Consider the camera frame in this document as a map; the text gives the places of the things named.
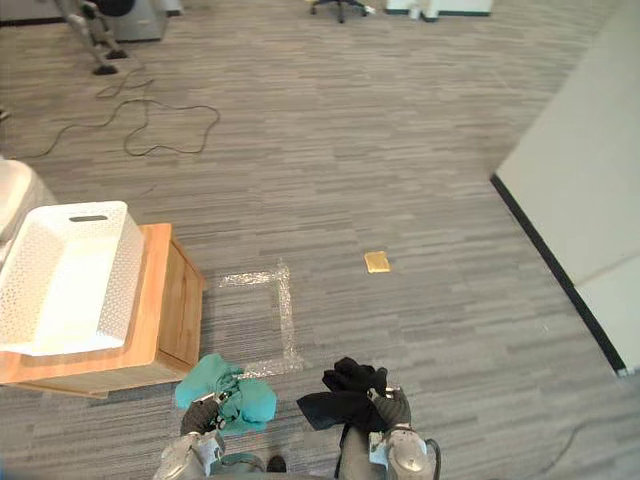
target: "teal cloth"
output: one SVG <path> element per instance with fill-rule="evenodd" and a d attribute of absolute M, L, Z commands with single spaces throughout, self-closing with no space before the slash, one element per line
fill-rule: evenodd
<path fill-rule="evenodd" d="M 178 408 L 186 410 L 194 400 L 212 392 L 228 392 L 221 415 L 227 425 L 222 435 L 262 431 L 276 415 L 277 398 L 269 385 L 254 378 L 238 379 L 243 369 L 218 354 L 205 355 L 176 387 Z"/>

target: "chair base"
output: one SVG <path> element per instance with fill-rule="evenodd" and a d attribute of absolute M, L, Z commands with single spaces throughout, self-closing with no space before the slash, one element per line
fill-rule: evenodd
<path fill-rule="evenodd" d="M 340 23 L 344 23 L 343 4 L 345 3 L 353 7 L 359 8 L 360 11 L 362 12 L 363 17 L 367 16 L 367 7 L 364 4 L 358 2 L 357 0 L 315 0 L 315 2 L 311 4 L 311 10 L 310 10 L 311 15 L 315 15 L 317 13 L 316 6 L 323 5 L 325 3 L 334 3 L 334 2 L 338 4 L 338 22 Z"/>

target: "wooden stand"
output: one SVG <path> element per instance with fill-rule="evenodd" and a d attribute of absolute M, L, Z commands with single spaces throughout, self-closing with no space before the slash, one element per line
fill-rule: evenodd
<path fill-rule="evenodd" d="M 106 398 L 110 390 L 179 381 L 196 365 L 204 277 L 173 238 L 170 224 L 140 230 L 145 255 L 125 344 L 45 357 L 0 352 L 0 383 Z"/>

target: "small yellow object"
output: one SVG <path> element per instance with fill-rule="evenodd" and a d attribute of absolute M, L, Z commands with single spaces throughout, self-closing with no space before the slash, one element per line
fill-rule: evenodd
<path fill-rule="evenodd" d="M 387 252 L 367 252 L 364 254 L 364 261 L 367 264 L 369 273 L 387 273 L 391 271 Z"/>

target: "basket handle hole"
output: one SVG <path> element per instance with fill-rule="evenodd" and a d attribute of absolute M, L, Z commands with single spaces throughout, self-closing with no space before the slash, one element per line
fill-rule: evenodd
<path fill-rule="evenodd" d="M 101 220 L 108 220 L 104 215 L 88 215 L 85 217 L 69 217 L 72 222 L 98 222 Z"/>

